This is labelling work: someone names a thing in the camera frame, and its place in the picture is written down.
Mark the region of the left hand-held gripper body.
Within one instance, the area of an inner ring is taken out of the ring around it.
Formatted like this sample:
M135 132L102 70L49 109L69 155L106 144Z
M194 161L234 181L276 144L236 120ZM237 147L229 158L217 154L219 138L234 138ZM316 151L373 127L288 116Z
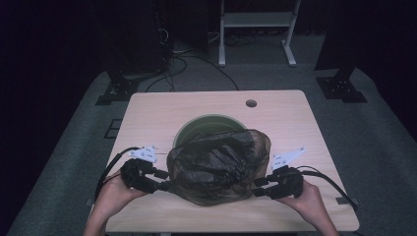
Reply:
M120 169L123 183L148 194L158 190L159 183L149 178L157 169L153 166L157 162L154 146L130 147L127 151L130 159Z

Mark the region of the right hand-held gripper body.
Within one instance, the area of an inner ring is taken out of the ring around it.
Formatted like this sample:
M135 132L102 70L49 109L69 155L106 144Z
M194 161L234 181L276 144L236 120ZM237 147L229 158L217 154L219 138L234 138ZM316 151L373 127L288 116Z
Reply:
M273 156L271 170L272 173L267 176L269 182L274 186L267 188L267 196L271 199L282 199L293 196L298 198L303 192L303 177L299 170L290 167L289 163L298 158L305 152L303 147L296 150L275 154Z

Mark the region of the black plastic garbage bag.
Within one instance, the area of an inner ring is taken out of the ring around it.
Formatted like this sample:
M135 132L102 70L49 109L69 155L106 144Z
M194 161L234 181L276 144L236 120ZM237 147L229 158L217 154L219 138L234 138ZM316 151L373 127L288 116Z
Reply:
M246 200L266 175L270 147L253 129L197 135L167 155L169 192L204 207Z

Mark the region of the green plastic trash bin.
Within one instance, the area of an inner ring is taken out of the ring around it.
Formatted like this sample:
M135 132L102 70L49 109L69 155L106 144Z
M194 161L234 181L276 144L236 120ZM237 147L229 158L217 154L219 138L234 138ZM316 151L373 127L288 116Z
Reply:
M176 148L200 134L216 134L245 130L240 121L221 114L207 114L196 117L184 124L176 134L173 147Z

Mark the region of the person's right hand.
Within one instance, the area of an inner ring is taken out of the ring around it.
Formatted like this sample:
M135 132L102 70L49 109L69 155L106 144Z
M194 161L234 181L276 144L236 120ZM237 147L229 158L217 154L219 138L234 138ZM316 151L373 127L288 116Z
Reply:
M297 211L304 220L312 225L324 219L327 213L319 188L307 181L303 181L303 191L300 197L285 197L277 199L277 201Z

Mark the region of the person's left hand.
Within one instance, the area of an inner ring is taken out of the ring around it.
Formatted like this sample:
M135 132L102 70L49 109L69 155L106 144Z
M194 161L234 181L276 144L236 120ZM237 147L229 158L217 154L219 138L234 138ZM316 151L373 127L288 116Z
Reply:
M91 214L108 219L131 201L145 195L145 192L128 188L121 178L121 173L117 171L105 178Z

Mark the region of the black metal stand base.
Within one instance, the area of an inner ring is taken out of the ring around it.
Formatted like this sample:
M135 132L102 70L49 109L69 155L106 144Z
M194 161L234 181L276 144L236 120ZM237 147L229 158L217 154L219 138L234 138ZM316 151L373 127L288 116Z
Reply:
M340 99L344 103L365 103L367 99L350 82L354 67L340 68L332 77L317 77L316 81L326 99Z
M138 81L125 78L118 70L108 70L106 73L110 83L105 93L96 100L96 105L110 105L113 101L129 101L131 96L137 92Z

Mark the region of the dark equipment cabinet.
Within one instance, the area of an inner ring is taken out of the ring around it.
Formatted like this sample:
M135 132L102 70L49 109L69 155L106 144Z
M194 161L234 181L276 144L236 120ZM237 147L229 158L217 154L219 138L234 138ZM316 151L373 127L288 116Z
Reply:
M153 0L91 0L100 59L111 78L161 73L165 50Z

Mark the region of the white metal desk frame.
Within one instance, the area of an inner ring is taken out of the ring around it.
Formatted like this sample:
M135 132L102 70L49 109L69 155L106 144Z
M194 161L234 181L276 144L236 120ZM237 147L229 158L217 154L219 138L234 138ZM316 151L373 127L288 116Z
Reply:
M225 0L220 0L218 65L220 67L226 65L224 43L226 29L287 28L286 38L281 41L281 45L289 66L296 67L297 63L290 48L290 43L298 18L301 1L302 0L295 0L291 12L227 13L225 11Z

